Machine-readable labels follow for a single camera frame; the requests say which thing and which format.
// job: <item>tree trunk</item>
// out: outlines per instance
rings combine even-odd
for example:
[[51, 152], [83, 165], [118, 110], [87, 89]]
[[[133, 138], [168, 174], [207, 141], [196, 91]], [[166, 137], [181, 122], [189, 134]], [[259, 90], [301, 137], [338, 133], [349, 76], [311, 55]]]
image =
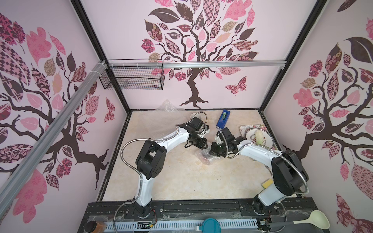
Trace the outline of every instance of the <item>tree trunk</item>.
[[205, 68], [192, 68], [192, 75], [189, 77], [188, 81], [187, 81], [187, 84], [188, 86], [190, 87], [190, 90], [192, 91], [192, 96], [189, 98], [189, 100], [185, 101], [185, 103], [182, 103], [180, 104], [181, 105], [184, 105], [184, 104], [189, 104], [189, 103], [193, 103], [193, 106], [196, 107], [196, 108], [201, 108], [199, 106], [197, 106], [197, 102], [199, 103], [205, 103], [208, 101], [205, 101], [205, 100], [202, 100], [198, 94], [198, 89], [197, 87], [195, 86], [195, 81], [194, 79], [199, 75], [199, 73], [204, 70]]

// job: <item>pink wall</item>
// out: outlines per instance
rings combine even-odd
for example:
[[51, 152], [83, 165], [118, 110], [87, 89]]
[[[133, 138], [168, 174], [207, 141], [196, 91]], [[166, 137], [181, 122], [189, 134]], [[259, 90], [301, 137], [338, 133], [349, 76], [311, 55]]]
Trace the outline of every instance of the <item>pink wall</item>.
[[265, 110], [331, 232], [373, 229], [373, 2], [353, 2], [330, 1]]
[[[2, 185], [98, 58], [69, 1], [7, 1], [0, 14]], [[115, 92], [98, 81], [17, 195], [0, 232], [77, 231], [125, 117]]]
[[[99, 0], [83, 1], [109, 59], [152, 57], [162, 58], [165, 62], [225, 61], [242, 57], [283, 60], [315, 2], [152, 0], [144, 4], [143, 1], [114, 0], [103, 7]], [[192, 27], [201, 23], [199, 16], [206, 23], [206, 30]], [[242, 29], [236, 33], [235, 29], [241, 23]], [[178, 27], [181, 25], [186, 25], [182, 27], [184, 31]], [[148, 31], [153, 26], [155, 29], [150, 36]], [[242, 57], [232, 59], [235, 55]], [[183, 108], [260, 107], [278, 67], [240, 67], [232, 72], [200, 68], [193, 69], [191, 75], [187, 70], [166, 70], [162, 91], [124, 90], [129, 106], [157, 108], [168, 99]], [[208, 78], [200, 76], [201, 72], [207, 72]]]

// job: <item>metal flexible hose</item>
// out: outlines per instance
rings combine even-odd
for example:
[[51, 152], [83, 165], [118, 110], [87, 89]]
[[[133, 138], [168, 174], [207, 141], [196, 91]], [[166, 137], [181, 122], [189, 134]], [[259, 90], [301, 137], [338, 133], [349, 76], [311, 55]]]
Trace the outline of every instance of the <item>metal flexible hose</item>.
[[[197, 112], [197, 113], [194, 115], [194, 117], [193, 117], [190, 121], [188, 121], [188, 122], [186, 122], [186, 123], [191, 122], [191, 121], [192, 121], [192, 120], [193, 120], [193, 119], [194, 119], [198, 114], [200, 114], [200, 113], [203, 113], [203, 114], [205, 114], [205, 116], [206, 116], [206, 120], [205, 120], [204, 128], [203, 128], [203, 129], [201, 130], [201, 132], [199, 133], [199, 134], [202, 134], [202, 132], [204, 132], [204, 130], [206, 129], [206, 123], [207, 123], [207, 114], [206, 114], [205, 112], [202, 112], [202, 111]], [[123, 151], [124, 151], [124, 149], [125, 149], [129, 144], [131, 144], [131, 143], [133, 143], [133, 142], [136, 142], [136, 141], [165, 142], [165, 141], [167, 141], [167, 140], [170, 140], [170, 139], [176, 137], [176, 136], [179, 134], [178, 126], [179, 126], [179, 125], [175, 125], [175, 128], [176, 128], [176, 134], [173, 135], [173, 136], [171, 136], [171, 137], [169, 137], [169, 138], [167, 138], [167, 139], [162, 139], [162, 140], [152, 140], [152, 139], [148, 139], [148, 138], [138, 138], [138, 139], [134, 139], [134, 140], [131, 140], [131, 141], [127, 142], [127, 143], [122, 147], [122, 149], [120, 150], [120, 159], [123, 161], [123, 163], [124, 163], [125, 165], [127, 165], [128, 167], [130, 167], [131, 169], [133, 169], [135, 172], [137, 172], [137, 174], [140, 176], [140, 187], [139, 187], [139, 191], [138, 191], [138, 193], [137, 193], [137, 196], [136, 196], [136, 198], [135, 198], [134, 200], [129, 201], [129, 202], [124, 202], [124, 203], [123, 203], [122, 205], [120, 205], [120, 206], [118, 207], [118, 209], [115, 211], [114, 218], [113, 218], [113, 228], [114, 228], [114, 231], [115, 231], [116, 233], [119, 233], [119, 232], [117, 231], [117, 229], [116, 229], [116, 226], [115, 226], [115, 218], [116, 218], [116, 215], [117, 215], [119, 209], [120, 209], [121, 207], [123, 207], [124, 205], [132, 204], [132, 203], [134, 203], [135, 201], [137, 201], [137, 199], [138, 199], [139, 196], [140, 196], [141, 190], [142, 190], [142, 181], [143, 181], [141, 173], [140, 173], [140, 172], [139, 172], [139, 171], [138, 171], [134, 166], [132, 166], [131, 164], [129, 164], [129, 163], [124, 159], [124, 157], [123, 157]]]

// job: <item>black mount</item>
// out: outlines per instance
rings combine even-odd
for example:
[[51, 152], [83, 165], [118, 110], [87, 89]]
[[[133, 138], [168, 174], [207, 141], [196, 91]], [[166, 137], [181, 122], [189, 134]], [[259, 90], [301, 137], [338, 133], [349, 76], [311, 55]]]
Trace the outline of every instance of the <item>black mount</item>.
[[[229, 131], [228, 128], [222, 129], [221, 132], [224, 134], [224, 137], [227, 140], [228, 147], [229, 147], [228, 152], [237, 153], [238, 152], [237, 146], [239, 145], [240, 142], [246, 140], [246, 138], [241, 137], [241, 136], [235, 138], [234, 135]], [[217, 157], [220, 157], [220, 156], [226, 157], [227, 156], [227, 148], [226, 148], [226, 145], [224, 143], [224, 138], [219, 131], [217, 132], [216, 135], [219, 136], [220, 140], [223, 143], [218, 145], [216, 142], [213, 142], [212, 145], [211, 145], [211, 150], [209, 151], [209, 154], [217, 156]]]

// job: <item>spoon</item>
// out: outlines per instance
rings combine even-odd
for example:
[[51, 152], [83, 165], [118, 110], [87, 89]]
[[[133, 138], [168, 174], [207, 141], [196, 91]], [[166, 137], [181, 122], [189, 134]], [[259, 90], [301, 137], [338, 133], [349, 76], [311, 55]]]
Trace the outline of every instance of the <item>spoon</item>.
[[314, 210], [311, 212], [310, 217], [305, 220], [300, 220], [300, 221], [292, 221], [292, 222], [279, 222], [279, 223], [269, 223], [267, 224], [268, 227], [282, 227], [286, 225], [293, 225], [293, 224], [300, 224], [300, 223], [311, 223], [318, 228], [321, 229], [328, 229], [330, 227], [330, 223], [325, 216], [323, 212], [320, 210]]

